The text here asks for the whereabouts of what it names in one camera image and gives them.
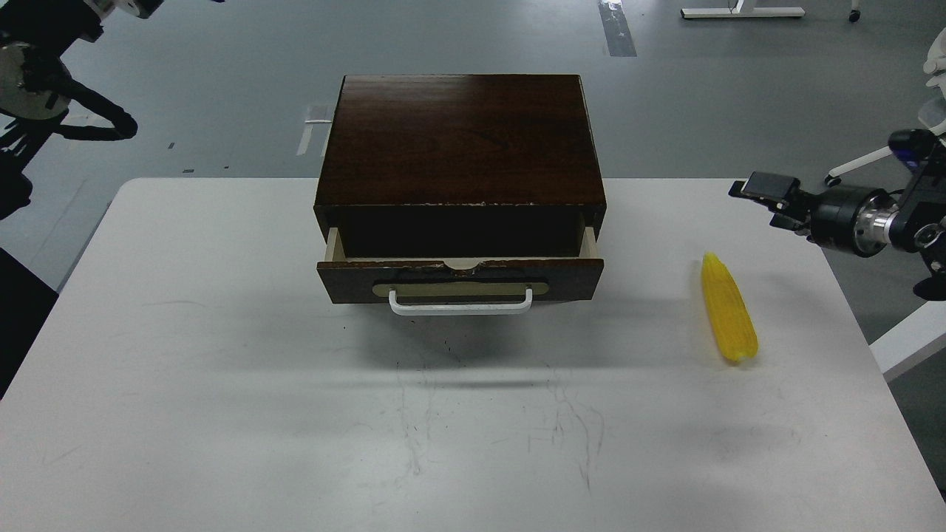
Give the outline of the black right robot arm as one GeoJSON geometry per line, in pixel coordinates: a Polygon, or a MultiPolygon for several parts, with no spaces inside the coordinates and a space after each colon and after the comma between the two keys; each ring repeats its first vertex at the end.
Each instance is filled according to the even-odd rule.
{"type": "Polygon", "coordinates": [[[832,169],[826,190],[811,194],[794,177],[755,171],[731,185],[731,197],[747,199],[772,213],[770,225],[803,236],[825,249],[872,257],[893,247],[918,253],[929,277],[913,286],[925,301],[945,297],[944,98],[922,106],[918,130],[892,132],[885,148],[832,169]],[[895,156],[910,172],[901,191],[844,185],[841,176],[895,156]]]}

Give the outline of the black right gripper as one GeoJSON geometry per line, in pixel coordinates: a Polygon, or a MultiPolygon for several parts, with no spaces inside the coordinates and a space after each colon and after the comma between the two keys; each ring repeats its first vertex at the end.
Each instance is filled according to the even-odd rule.
{"type": "Polygon", "coordinates": [[[835,186],[813,194],[797,178],[754,171],[734,181],[729,196],[764,206],[786,222],[798,222],[794,233],[825,249],[872,257],[889,245],[888,223],[899,206],[881,188],[835,186]]]}

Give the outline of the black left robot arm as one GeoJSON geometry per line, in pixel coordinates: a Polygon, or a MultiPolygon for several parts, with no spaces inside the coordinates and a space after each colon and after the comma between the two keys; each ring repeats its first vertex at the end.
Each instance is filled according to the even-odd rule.
{"type": "Polygon", "coordinates": [[[7,1],[1,9],[1,216],[30,204],[23,170],[50,136],[118,141],[137,134],[121,106],[73,78],[62,54],[78,40],[97,41],[115,9],[149,19],[161,1],[7,1]]]}

